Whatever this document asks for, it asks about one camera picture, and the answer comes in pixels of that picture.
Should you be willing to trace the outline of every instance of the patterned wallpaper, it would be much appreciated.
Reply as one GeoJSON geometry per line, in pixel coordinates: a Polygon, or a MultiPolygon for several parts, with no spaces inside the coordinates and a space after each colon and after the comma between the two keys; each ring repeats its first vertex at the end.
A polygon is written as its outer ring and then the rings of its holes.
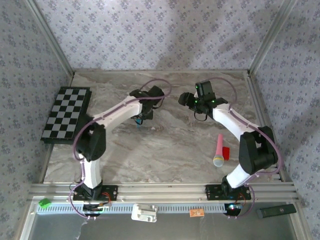
{"type": "Polygon", "coordinates": [[[0,239],[12,239],[47,146],[41,133],[68,77],[22,0],[0,2],[0,239]]]}
{"type": "Polygon", "coordinates": [[[248,69],[283,0],[36,0],[71,66],[248,69]]]}
{"type": "Polygon", "coordinates": [[[299,0],[256,75],[286,170],[320,240],[320,2],[299,0]]]}

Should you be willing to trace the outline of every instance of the black remote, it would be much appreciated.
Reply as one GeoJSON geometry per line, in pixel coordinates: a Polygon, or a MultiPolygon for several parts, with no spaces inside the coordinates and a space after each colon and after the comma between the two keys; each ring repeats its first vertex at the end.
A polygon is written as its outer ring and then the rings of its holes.
{"type": "Polygon", "coordinates": [[[258,217],[260,219],[264,219],[264,218],[275,217],[280,215],[294,214],[297,212],[297,210],[293,204],[287,204],[287,205],[260,208],[256,212],[258,213],[258,217]]]}

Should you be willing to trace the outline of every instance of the orange label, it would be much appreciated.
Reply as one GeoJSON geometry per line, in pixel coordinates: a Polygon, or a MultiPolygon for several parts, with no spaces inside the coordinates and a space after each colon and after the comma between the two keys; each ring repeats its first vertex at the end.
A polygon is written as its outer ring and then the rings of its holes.
{"type": "Polygon", "coordinates": [[[190,209],[190,218],[193,217],[203,217],[205,215],[205,211],[203,210],[203,208],[199,208],[199,209],[190,209]]]}

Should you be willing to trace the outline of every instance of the black mounting plate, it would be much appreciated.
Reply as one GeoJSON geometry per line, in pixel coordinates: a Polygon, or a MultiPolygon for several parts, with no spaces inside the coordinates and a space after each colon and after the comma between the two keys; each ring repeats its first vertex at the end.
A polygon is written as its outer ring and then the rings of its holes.
{"type": "MultiPolygon", "coordinates": [[[[117,185],[102,185],[101,193],[108,193],[110,195],[110,201],[116,201],[118,196],[118,186],[117,185]]],[[[86,194],[87,192],[80,186],[78,186],[73,193],[73,201],[92,201],[92,198],[86,194]]],[[[108,197],[106,195],[100,194],[97,202],[108,202],[108,197]]]]}
{"type": "Polygon", "coordinates": [[[213,200],[233,200],[236,201],[239,198],[239,194],[243,194],[246,200],[251,199],[249,187],[241,186],[235,188],[232,192],[226,196],[222,191],[221,184],[208,184],[205,186],[206,199],[208,201],[213,200]]]}

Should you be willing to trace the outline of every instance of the chessboard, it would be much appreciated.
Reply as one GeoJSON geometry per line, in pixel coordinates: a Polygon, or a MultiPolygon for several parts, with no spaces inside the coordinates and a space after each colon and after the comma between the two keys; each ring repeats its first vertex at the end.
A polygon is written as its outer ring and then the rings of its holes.
{"type": "Polygon", "coordinates": [[[54,101],[41,140],[46,144],[72,144],[79,132],[79,116],[87,112],[89,87],[61,87],[54,101]]]}

